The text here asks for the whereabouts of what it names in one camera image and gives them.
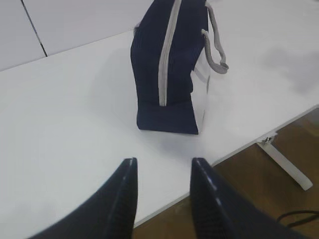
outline lunch bag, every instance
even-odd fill
[[[211,57],[208,15],[220,64]],[[154,0],[136,26],[131,46],[138,128],[198,134],[207,101],[209,67],[225,74],[225,61],[208,2]]]

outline metal table bracket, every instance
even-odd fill
[[[297,183],[299,183],[305,191],[308,190],[313,186],[310,179],[271,144],[276,135],[276,132],[269,133],[257,142],[258,146],[278,163],[279,166],[281,166]]]

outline bag handle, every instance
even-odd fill
[[[204,29],[202,29],[201,33],[202,33],[202,35],[204,35],[204,39],[205,39],[206,59],[207,59],[207,62],[209,64],[209,66],[215,72],[217,72],[219,74],[226,74],[229,67],[226,64],[225,52],[224,52],[224,50],[223,50],[223,48],[221,46],[221,43],[220,43],[219,32],[218,32],[218,28],[217,28],[216,19],[215,19],[215,16],[214,16],[214,11],[213,11],[213,8],[211,7],[211,5],[207,1],[205,3],[205,6],[208,9],[210,22],[211,22],[211,25],[212,25],[213,31],[214,31],[214,46],[215,46],[216,50],[219,52],[219,54],[221,56],[220,65],[214,62],[214,60],[213,60],[213,58],[211,56],[210,40],[209,40],[208,32],[205,31]]]

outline gray piping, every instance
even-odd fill
[[[171,43],[173,41],[173,36],[176,28],[177,17],[179,8],[181,5],[181,0],[175,0],[173,7],[171,9],[164,44],[161,50],[160,58],[159,58],[159,74],[158,74],[158,86],[159,86],[159,105],[166,106],[167,105],[167,74],[168,74],[168,57],[169,51],[171,47]]]

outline wooden floor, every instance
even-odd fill
[[[273,145],[313,182],[304,191],[256,144],[215,166],[245,198],[274,219],[295,210],[319,211],[319,127],[307,116],[278,131]],[[302,219],[291,216],[284,225]],[[319,220],[294,227],[319,238]],[[134,229],[134,239],[195,239],[189,198]]]

